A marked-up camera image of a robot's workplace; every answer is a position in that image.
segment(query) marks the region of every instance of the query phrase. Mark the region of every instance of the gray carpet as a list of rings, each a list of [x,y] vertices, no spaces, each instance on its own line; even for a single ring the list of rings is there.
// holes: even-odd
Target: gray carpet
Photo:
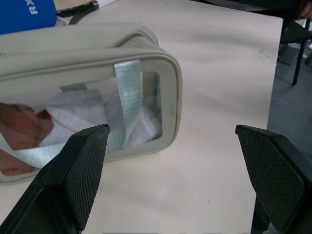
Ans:
[[[297,59],[276,65],[271,97],[268,130],[286,136],[304,155],[312,160],[312,67],[304,60],[298,83],[291,86]]]

